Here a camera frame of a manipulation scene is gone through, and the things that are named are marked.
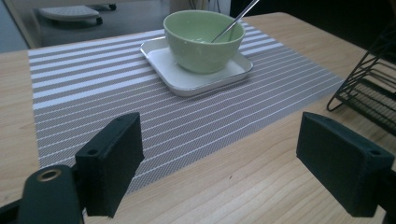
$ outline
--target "green bowl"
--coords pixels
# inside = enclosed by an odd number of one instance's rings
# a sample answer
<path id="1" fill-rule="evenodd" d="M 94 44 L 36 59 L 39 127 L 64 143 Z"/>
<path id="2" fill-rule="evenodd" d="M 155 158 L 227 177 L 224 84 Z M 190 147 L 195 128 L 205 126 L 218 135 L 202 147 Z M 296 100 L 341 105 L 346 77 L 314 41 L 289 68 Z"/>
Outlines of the green bowl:
<path id="1" fill-rule="evenodd" d="M 185 10 L 165 18 L 166 40 L 176 62 L 198 74 L 211 74 L 225 67 L 245 35 L 238 22 L 215 43 L 210 43 L 233 18 L 212 11 Z"/>

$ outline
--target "striped placemat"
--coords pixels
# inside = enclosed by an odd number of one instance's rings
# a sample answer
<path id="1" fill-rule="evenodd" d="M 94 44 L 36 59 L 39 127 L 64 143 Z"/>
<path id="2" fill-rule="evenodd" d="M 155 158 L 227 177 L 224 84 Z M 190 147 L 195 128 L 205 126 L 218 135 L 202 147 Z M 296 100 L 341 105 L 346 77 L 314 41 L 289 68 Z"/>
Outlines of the striped placemat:
<path id="1" fill-rule="evenodd" d="M 200 95 L 171 93 L 140 52 L 163 30 L 29 50 L 41 167 L 73 165 L 112 119 L 140 112 L 145 160 L 129 192 L 333 93 L 342 79 L 243 23 L 247 78 Z"/>

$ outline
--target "white square plate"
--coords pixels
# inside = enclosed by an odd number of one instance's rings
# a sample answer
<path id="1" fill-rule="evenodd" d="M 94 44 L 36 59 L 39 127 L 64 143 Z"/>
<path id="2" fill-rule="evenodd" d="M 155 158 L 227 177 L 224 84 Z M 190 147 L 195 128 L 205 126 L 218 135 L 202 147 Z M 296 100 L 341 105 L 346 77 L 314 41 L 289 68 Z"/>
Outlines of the white square plate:
<path id="1" fill-rule="evenodd" d="M 238 81 L 253 68 L 252 62 L 237 52 L 224 69 L 194 74 L 175 62 L 165 37 L 146 41 L 140 50 L 171 92 L 179 96 L 192 96 Z"/>

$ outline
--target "dish rack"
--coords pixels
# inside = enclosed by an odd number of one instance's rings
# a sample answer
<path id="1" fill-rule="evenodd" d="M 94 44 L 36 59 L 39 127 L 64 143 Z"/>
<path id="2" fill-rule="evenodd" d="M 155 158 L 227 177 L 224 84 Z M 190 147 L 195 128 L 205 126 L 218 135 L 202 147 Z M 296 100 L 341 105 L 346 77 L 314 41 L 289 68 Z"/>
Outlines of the dish rack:
<path id="1" fill-rule="evenodd" d="M 396 20 L 365 53 L 327 104 L 347 105 L 396 136 Z M 340 101 L 331 107 L 334 99 Z"/>

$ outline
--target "wooden table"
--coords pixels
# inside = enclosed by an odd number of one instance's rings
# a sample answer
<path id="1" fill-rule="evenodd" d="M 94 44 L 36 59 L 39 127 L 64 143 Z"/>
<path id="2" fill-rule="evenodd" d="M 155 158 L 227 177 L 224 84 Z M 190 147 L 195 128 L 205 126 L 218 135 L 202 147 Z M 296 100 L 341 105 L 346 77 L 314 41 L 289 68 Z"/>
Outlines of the wooden table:
<path id="1" fill-rule="evenodd" d="M 290 15 L 245 21 L 347 77 L 364 50 Z M 218 152 L 126 196 L 114 219 L 87 223 L 380 223 L 351 217 L 296 158 L 303 111 L 345 124 L 396 154 L 396 138 L 347 107 L 328 112 L 330 95 Z M 38 169 L 26 51 L 0 55 L 0 205 L 21 197 Z"/>

